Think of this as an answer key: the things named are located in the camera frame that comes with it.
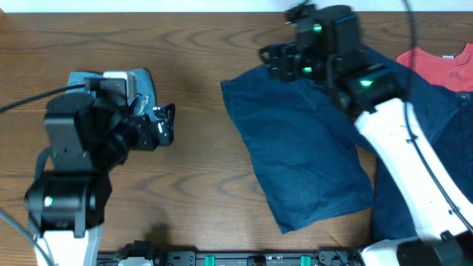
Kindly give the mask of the dark navy blue shorts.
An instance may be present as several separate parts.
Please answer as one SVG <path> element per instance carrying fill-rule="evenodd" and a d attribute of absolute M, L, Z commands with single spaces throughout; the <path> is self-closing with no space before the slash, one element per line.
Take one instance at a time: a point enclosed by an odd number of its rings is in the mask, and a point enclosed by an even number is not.
<path fill-rule="evenodd" d="M 369 143 L 321 84 L 270 78 L 259 66 L 221 84 L 229 117 L 282 233 L 372 210 L 374 240 L 415 235 L 409 210 L 383 165 L 371 183 L 358 148 Z"/>

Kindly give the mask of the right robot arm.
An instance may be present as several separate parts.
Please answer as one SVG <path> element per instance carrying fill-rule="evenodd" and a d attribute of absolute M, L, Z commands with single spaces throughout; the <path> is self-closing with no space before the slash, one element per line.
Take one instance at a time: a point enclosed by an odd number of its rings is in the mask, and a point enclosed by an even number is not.
<path fill-rule="evenodd" d="M 416 118 L 409 89 L 382 64 L 371 64 L 358 16 L 347 5 L 302 2 L 285 12 L 289 43 L 261 48 L 272 78 L 324 83 L 376 150 L 411 214 L 416 236 L 355 251 L 351 265 L 470 265 L 472 204 L 456 186 Z"/>

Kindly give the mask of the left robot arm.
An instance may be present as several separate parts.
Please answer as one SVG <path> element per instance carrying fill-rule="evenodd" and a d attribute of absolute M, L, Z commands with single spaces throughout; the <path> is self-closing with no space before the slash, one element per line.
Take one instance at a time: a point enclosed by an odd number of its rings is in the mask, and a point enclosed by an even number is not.
<path fill-rule="evenodd" d="M 53 168 L 42 170 L 25 194 L 39 265 L 95 265 L 109 172 L 129 152 L 154 151 L 174 140 L 175 106 L 133 115 L 118 93 L 73 92 L 47 104 L 44 126 Z"/>

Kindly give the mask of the folded light blue denim shorts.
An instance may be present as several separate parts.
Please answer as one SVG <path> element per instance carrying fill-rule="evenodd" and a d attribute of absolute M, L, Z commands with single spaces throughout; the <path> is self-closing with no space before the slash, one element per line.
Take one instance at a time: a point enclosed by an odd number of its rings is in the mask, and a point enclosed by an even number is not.
<path fill-rule="evenodd" d="M 148 115 L 150 120 L 155 122 L 154 107 L 157 107 L 157 101 L 154 91 L 152 77 L 147 69 L 131 69 L 127 70 L 135 77 L 136 98 L 128 101 L 131 112 L 134 115 Z M 103 78 L 108 77 L 109 72 L 71 72 L 67 86 L 84 84 L 85 78 Z"/>

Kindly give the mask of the red t-shirt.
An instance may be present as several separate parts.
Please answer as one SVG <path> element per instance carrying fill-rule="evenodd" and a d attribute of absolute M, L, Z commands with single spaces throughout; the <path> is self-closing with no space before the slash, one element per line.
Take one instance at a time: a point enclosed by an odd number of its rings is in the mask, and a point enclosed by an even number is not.
<path fill-rule="evenodd" d="M 453 92 L 472 92 L 472 44 L 466 44 L 459 55 L 431 55 L 416 47 L 396 58 L 396 62 L 409 67 L 430 84 L 446 87 Z"/>

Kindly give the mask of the dark navy garment pile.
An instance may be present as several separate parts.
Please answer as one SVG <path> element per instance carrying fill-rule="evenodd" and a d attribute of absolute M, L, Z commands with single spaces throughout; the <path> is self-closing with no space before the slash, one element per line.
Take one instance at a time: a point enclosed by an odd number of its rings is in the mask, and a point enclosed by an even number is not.
<path fill-rule="evenodd" d="M 415 114 L 456 186 L 472 200 L 472 93 L 442 92 L 412 99 Z M 376 174 L 372 237 L 374 241 L 416 235 L 411 214 L 384 164 Z"/>

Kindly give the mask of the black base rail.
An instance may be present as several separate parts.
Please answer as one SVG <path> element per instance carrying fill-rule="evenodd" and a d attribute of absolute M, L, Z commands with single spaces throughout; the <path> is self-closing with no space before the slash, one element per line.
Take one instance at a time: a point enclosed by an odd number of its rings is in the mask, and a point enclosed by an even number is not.
<path fill-rule="evenodd" d="M 98 254 L 97 265 L 149 266 L 363 266 L 355 251 L 322 249 L 309 252 L 201 252 L 195 248 L 161 248 L 135 241 Z"/>

